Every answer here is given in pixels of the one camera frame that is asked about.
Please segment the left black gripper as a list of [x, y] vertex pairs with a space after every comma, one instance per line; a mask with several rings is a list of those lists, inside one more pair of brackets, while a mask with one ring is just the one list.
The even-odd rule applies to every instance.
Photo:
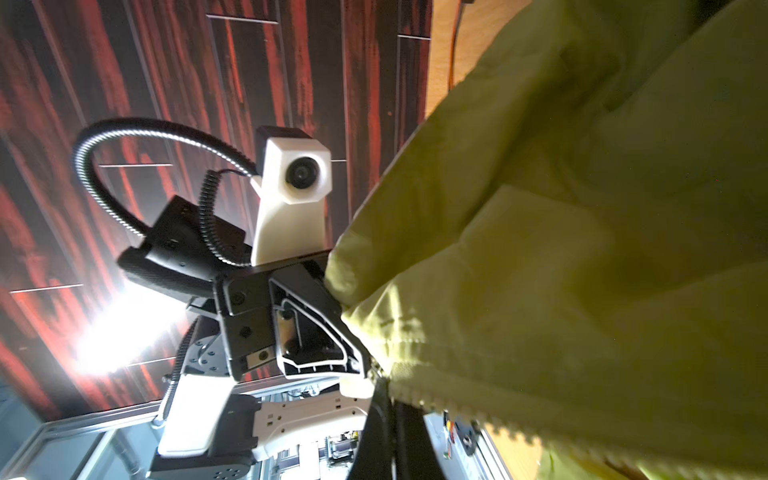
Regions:
[[213, 282], [217, 320], [239, 380], [272, 362], [289, 378], [364, 379], [369, 353], [324, 284], [328, 251], [223, 274]]

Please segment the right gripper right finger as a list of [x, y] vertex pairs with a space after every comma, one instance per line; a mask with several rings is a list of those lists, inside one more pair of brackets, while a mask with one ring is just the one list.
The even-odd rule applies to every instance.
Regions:
[[395, 471], [397, 479], [445, 480], [421, 409], [396, 401]]

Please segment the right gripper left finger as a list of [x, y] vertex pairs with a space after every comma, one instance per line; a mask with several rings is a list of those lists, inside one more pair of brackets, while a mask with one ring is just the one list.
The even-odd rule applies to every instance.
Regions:
[[388, 381], [376, 383], [348, 480], [393, 478], [393, 415]]

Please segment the green jacket with cartoon print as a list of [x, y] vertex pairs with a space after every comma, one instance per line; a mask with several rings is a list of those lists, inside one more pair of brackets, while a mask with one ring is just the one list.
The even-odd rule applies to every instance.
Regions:
[[535, 1], [417, 129], [326, 284], [392, 397], [547, 478], [767, 475], [767, 5]]

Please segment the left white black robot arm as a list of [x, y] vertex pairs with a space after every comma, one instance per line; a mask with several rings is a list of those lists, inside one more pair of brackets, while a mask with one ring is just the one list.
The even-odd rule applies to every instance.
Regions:
[[[128, 138], [195, 147], [224, 162], [196, 202], [172, 198], [146, 224], [102, 183], [97, 148]], [[256, 155], [168, 121], [117, 118], [78, 136], [72, 161], [96, 203], [141, 238], [118, 265], [182, 301], [187, 330], [156, 416], [151, 479], [241, 479], [279, 453], [362, 435], [370, 358], [324, 280], [330, 151], [295, 128], [262, 127]]]

